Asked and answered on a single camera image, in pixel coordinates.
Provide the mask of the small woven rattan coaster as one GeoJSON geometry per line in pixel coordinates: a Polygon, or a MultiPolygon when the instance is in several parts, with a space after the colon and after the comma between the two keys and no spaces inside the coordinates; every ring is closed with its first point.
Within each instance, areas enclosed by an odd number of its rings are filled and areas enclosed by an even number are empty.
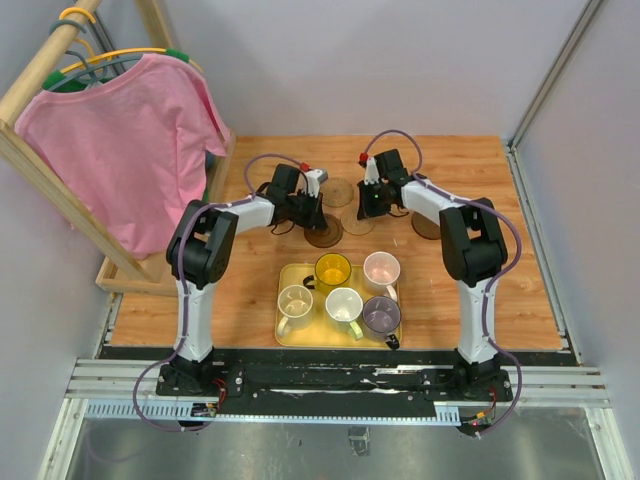
{"type": "Polygon", "coordinates": [[[358,207],[346,207],[341,214],[341,225],[345,232],[354,236],[364,236],[369,234],[375,227],[374,218],[357,218],[358,207]]]}

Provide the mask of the large woven rattan coaster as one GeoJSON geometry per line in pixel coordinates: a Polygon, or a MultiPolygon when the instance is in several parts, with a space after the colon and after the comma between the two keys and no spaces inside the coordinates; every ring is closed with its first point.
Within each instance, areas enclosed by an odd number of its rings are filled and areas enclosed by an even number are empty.
{"type": "Polygon", "coordinates": [[[323,196],[323,204],[331,208],[344,207],[354,197],[352,184],[344,178],[329,178],[322,183],[320,192],[323,196]]]}

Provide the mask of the pink translucent cup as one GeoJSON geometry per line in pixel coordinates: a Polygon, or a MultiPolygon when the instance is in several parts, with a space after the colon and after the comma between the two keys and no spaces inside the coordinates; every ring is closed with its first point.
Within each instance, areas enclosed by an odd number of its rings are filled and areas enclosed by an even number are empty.
{"type": "Polygon", "coordinates": [[[372,295],[382,295],[398,301],[396,284],[401,265],[392,254],[384,251],[371,253],[363,264],[365,289],[372,295]]]}

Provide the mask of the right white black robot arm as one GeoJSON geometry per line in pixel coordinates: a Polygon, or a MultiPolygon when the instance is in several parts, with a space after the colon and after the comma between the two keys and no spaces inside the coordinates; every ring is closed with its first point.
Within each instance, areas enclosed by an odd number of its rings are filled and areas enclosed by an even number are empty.
{"type": "Polygon", "coordinates": [[[458,197],[424,177],[412,177],[399,151],[375,156],[362,153],[358,164],[359,220],[387,215],[392,206],[427,218],[439,227],[443,263],[457,282],[461,332],[457,351],[468,364],[453,375],[455,392],[474,400],[486,392],[489,377],[481,364],[498,353],[494,336],[493,286],[507,262],[508,252],[493,204],[458,197]]]}

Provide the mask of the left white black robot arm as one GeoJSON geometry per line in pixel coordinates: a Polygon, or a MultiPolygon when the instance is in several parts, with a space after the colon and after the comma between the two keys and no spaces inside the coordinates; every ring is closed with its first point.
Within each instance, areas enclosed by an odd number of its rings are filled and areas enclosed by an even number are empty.
{"type": "Polygon", "coordinates": [[[213,351],[214,294],[227,270],[235,237],[287,221],[303,229],[326,230],[320,187],[327,179],[327,171],[321,168],[279,164],[269,182],[242,199],[193,200],[187,205],[166,260],[179,296],[178,334],[170,359],[188,362],[180,371],[179,383],[190,394],[203,395],[214,383],[214,371],[202,362],[213,351]]]}

